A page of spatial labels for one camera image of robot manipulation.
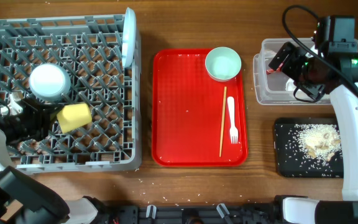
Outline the red strawberry wrapper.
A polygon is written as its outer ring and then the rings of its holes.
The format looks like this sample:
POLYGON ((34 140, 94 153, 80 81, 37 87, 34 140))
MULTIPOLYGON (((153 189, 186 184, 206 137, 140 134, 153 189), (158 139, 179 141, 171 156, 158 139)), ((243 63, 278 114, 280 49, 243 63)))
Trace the red strawberry wrapper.
POLYGON ((266 74, 267 74, 267 75, 270 75, 270 74, 275 73, 275 72, 281 72, 282 65, 283 65, 283 64, 281 63, 276 70, 274 70, 274 69, 272 69, 272 68, 267 69, 267 70, 266 70, 266 74))

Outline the yellow cup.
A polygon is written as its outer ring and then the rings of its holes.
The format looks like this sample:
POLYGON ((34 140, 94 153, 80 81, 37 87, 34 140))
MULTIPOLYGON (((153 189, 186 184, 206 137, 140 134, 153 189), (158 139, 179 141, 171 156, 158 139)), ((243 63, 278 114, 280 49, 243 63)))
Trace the yellow cup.
POLYGON ((57 121, 62 133, 69 133, 92 122, 91 110, 86 103, 66 105, 58 112, 57 121))

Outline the white napkin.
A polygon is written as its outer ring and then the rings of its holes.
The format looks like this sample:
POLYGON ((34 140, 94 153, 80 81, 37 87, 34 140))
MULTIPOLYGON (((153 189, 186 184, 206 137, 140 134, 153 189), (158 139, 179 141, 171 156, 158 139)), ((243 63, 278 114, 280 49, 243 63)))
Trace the white napkin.
POLYGON ((300 90, 300 87, 297 87, 295 85, 295 81, 292 80, 291 78, 285 84, 286 91, 295 91, 297 88, 300 90))

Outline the light blue rice bowl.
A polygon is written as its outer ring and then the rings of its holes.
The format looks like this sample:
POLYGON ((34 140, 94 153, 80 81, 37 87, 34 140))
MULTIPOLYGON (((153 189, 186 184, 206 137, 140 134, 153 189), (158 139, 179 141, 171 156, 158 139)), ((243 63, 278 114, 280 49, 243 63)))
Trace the light blue rice bowl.
POLYGON ((64 68, 53 63, 44 63, 33 69, 29 76, 29 86, 37 98, 55 102, 60 101, 63 94, 69 94, 71 81, 64 68))

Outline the green bowl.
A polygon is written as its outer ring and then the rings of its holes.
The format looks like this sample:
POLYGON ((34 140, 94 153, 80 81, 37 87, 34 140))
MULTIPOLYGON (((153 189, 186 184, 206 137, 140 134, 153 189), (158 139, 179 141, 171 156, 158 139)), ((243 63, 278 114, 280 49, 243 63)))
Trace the green bowl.
POLYGON ((235 50, 229 47, 217 47, 208 52, 204 65, 213 80, 226 82, 239 74, 242 62, 235 50))

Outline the wooden chopstick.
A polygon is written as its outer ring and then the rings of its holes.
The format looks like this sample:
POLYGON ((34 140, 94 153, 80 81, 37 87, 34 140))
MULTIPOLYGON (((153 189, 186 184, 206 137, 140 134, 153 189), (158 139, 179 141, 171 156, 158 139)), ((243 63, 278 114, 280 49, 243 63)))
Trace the wooden chopstick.
POLYGON ((220 129, 220 138, 219 138, 219 157, 222 157, 223 151, 223 139, 224 139, 224 123, 225 123, 225 112, 226 112, 226 95, 227 87, 224 87, 223 91, 223 104, 222 104, 222 115, 221 115, 221 129, 220 129))

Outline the rice food waste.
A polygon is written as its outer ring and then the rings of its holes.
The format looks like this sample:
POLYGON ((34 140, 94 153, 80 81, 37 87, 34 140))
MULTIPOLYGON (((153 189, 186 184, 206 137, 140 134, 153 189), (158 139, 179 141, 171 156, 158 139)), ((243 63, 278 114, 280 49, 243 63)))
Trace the rice food waste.
POLYGON ((336 124, 297 124, 295 142, 307 158, 329 162, 341 152, 341 137, 336 124))

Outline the pink plastic fork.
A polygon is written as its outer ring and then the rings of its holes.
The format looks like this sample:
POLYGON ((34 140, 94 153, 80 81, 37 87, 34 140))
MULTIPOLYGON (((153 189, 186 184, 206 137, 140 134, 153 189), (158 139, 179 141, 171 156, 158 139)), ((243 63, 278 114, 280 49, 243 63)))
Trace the pink plastic fork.
POLYGON ((235 103, 234 98, 232 96, 229 96, 227 98, 227 106, 228 106, 229 119, 230 119, 229 134, 230 134, 230 138, 231 138, 231 143, 232 144, 237 144, 238 143, 239 132, 238 132, 238 129, 236 128, 235 104, 234 103, 235 103))

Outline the light blue plate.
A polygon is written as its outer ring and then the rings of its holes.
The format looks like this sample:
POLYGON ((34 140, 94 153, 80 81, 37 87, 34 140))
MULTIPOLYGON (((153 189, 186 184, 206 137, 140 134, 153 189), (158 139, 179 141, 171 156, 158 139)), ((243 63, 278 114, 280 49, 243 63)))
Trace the light blue plate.
POLYGON ((127 8, 122 33, 122 65, 130 67, 134 59, 135 38, 137 32, 136 15, 133 9, 127 8))

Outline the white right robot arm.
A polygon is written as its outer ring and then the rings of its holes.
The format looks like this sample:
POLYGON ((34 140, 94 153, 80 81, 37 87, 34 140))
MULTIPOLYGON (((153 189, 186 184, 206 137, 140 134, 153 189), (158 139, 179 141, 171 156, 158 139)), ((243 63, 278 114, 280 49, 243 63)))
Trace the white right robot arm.
POLYGON ((344 185, 341 201, 278 196, 274 219, 288 223, 358 223, 358 99, 345 86, 330 94, 341 134, 344 185))

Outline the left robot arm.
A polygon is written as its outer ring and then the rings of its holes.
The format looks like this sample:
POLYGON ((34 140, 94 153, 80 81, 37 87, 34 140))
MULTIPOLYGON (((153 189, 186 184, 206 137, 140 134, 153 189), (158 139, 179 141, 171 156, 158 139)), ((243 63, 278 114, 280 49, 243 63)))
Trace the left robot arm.
POLYGON ((61 123, 68 107, 40 104, 29 98, 16 102, 15 107, 0 101, 0 223, 13 200, 21 208, 8 223, 104 223, 108 220, 106 207, 96 198, 84 196, 65 201, 50 188, 14 167, 7 147, 25 140, 42 140, 55 121, 61 123))

